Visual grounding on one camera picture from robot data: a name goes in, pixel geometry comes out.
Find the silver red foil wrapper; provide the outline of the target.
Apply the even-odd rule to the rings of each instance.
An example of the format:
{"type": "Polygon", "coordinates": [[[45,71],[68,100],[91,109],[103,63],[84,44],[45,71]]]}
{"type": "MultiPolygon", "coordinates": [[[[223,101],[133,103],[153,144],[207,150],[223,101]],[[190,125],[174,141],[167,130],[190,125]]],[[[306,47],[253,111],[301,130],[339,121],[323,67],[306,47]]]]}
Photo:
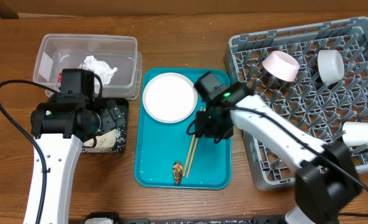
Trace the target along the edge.
{"type": "Polygon", "coordinates": [[[57,83],[61,83],[61,82],[62,82],[62,73],[60,72],[58,75],[57,83]]]}

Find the white napkin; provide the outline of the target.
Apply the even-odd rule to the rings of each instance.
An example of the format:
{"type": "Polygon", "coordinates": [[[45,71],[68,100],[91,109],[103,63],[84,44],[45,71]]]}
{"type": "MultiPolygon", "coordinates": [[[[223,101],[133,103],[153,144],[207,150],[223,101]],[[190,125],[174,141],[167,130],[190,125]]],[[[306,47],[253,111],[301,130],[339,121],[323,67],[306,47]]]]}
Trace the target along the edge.
{"type": "Polygon", "coordinates": [[[103,86],[108,85],[117,72],[117,67],[111,68],[108,63],[95,59],[93,55],[87,56],[78,68],[91,71],[98,75],[103,86]]]}

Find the wooden chopstick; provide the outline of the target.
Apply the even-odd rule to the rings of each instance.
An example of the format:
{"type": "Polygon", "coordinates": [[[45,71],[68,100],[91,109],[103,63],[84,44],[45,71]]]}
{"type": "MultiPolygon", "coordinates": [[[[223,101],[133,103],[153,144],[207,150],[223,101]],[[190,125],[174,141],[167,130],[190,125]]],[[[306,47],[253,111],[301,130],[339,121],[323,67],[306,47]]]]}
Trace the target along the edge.
{"type": "Polygon", "coordinates": [[[185,162],[185,166],[184,166],[184,170],[183,170],[183,175],[186,176],[186,177],[188,176],[188,172],[189,172],[189,169],[191,167],[191,162],[193,160],[193,155],[194,155],[194,151],[195,151],[196,146],[197,146],[197,142],[198,142],[198,138],[195,135],[192,135],[190,148],[188,150],[188,154],[187,154],[187,157],[186,157],[186,162],[185,162]]]}
{"type": "Polygon", "coordinates": [[[197,145],[198,145],[198,140],[199,140],[199,138],[196,137],[195,135],[193,135],[192,140],[191,140],[191,144],[190,144],[190,148],[189,148],[189,151],[188,151],[187,159],[186,159],[185,168],[184,168],[184,174],[185,174],[186,178],[189,177],[189,174],[190,174],[190,171],[191,171],[191,167],[192,167],[192,163],[193,163],[193,160],[194,160],[196,148],[197,148],[197,145]]]}

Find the large pink plate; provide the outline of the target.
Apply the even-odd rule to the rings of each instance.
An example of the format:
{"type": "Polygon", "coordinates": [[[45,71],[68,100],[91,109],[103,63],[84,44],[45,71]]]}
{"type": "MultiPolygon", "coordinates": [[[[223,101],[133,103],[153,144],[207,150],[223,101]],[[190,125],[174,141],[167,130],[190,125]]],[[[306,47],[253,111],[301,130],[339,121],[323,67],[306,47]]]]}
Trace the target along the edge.
{"type": "Polygon", "coordinates": [[[180,73],[167,72],[146,84],[142,103],[148,115],[156,121],[177,123],[194,112],[198,94],[189,78],[180,73]]]}

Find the brown food scrap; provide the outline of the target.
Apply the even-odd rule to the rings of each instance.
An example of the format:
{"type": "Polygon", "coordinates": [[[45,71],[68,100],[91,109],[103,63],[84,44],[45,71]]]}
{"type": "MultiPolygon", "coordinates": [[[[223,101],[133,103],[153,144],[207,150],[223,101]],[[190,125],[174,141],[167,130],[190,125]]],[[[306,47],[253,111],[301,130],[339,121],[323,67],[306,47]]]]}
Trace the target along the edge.
{"type": "Polygon", "coordinates": [[[181,162],[176,161],[172,167],[175,185],[180,185],[183,178],[183,166],[181,162]]]}

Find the pile of white rice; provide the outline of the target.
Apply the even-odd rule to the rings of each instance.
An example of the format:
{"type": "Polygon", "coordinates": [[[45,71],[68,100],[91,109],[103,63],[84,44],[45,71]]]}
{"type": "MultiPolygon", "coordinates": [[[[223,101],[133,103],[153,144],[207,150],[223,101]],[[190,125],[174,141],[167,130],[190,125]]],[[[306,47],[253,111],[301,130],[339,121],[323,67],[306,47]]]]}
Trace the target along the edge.
{"type": "Polygon", "coordinates": [[[95,147],[93,147],[93,139],[86,141],[83,144],[82,152],[123,154],[126,150],[126,137],[127,131],[125,129],[114,129],[102,136],[97,136],[95,147]]]}

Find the pink bowl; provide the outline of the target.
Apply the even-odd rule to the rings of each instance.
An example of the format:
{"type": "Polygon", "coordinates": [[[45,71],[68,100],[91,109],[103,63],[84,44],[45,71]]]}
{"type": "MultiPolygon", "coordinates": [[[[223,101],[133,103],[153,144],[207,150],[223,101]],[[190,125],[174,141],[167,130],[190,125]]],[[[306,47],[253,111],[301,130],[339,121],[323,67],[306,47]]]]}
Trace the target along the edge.
{"type": "Polygon", "coordinates": [[[300,69],[295,58],[278,50],[269,54],[262,65],[271,75],[286,82],[293,82],[300,69]]]}

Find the grey green bowl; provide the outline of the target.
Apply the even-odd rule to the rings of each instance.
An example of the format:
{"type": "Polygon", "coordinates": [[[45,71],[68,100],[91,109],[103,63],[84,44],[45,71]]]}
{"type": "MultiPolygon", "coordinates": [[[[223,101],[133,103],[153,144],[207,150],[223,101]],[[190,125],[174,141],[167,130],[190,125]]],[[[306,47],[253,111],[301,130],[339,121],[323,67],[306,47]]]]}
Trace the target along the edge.
{"type": "Polygon", "coordinates": [[[318,71],[321,81],[332,85],[344,77],[344,62],[338,50],[320,50],[318,52],[318,71]]]}

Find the small white cup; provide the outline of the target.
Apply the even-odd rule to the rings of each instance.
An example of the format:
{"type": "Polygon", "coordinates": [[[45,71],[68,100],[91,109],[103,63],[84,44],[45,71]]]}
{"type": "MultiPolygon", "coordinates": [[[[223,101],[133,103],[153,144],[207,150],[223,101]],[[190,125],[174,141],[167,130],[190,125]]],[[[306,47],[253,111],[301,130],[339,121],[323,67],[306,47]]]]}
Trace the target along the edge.
{"type": "Polygon", "coordinates": [[[342,138],[345,145],[352,147],[368,144],[368,123],[345,122],[343,131],[342,138]]]}

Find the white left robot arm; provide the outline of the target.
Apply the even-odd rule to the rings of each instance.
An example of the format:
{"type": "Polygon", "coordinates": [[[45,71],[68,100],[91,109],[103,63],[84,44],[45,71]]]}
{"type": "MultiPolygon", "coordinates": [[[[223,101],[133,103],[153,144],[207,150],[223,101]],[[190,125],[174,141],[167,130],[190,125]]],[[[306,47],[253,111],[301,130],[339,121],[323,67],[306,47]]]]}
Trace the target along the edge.
{"type": "Polygon", "coordinates": [[[114,98],[94,92],[99,76],[79,68],[62,71],[60,91],[30,117],[34,168],[24,223],[68,223],[71,189],[84,142],[125,123],[114,98]]]}

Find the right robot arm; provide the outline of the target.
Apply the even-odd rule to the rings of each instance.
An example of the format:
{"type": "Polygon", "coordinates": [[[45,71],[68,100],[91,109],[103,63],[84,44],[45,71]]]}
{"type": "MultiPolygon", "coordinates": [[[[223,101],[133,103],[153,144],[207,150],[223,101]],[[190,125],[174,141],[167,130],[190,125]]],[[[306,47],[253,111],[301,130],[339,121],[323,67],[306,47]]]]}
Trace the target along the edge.
{"type": "Polygon", "coordinates": [[[282,223],[338,223],[340,211],[362,189],[348,147],[328,144],[303,132],[273,111],[245,84],[227,86],[207,72],[194,84],[206,103],[191,126],[198,138],[215,143],[230,138],[232,128],[251,134],[295,174],[295,208],[282,223]]]}

